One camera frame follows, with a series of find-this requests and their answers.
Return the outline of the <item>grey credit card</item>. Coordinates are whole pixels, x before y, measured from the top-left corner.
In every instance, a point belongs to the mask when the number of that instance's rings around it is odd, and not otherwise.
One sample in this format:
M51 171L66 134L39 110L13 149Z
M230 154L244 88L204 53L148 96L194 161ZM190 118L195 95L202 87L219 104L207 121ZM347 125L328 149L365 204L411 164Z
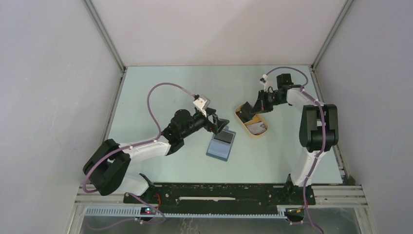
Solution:
M222 130L220 133L215 134L213 139L226 144L231 144L234 136L235 135L231 131Z

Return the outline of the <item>blue leather card holder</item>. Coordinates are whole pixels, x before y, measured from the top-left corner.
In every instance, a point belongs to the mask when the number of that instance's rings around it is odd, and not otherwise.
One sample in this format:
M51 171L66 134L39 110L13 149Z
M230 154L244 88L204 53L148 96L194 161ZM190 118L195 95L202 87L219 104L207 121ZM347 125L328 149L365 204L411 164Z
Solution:
M231 152L234 140L235 140L235 136L231 144L226 144L226 143L214 140L212 137L210 144L207 148L206 155L209 157L227 162L230 156L230 152Z

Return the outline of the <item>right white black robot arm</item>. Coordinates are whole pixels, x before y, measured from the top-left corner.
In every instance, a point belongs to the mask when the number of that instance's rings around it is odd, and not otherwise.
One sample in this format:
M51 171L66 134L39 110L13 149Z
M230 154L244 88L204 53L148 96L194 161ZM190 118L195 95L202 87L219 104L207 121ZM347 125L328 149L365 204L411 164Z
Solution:
M276 90L267 79L267 74L260 79L264 88L259 91L251 113L268 113L281 104L293 106L301 113L299 141L302 151L283 191L285 201L295 204L303 197L301 188L311 185L319 161L338 143L338 108L334 104L318 101L302 85L295 85L290 74L277 76Z

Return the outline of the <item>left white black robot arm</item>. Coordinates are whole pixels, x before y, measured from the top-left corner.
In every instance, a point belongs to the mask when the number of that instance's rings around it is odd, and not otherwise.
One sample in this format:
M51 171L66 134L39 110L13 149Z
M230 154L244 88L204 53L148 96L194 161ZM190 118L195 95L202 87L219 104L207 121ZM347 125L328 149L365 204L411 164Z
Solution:
M229 124L228 119L219 118L216 111L207 108L206 115L199 110L192 115L186 109L175 112L168 126L160 135L136 143L116 143L105 140L83 167L86 181L91 182L101 196L114 192L132 193L142 203L152 201L154 190L151 181L137 166L144 160L169 156L184 145L184 139L205 129L220 133Z

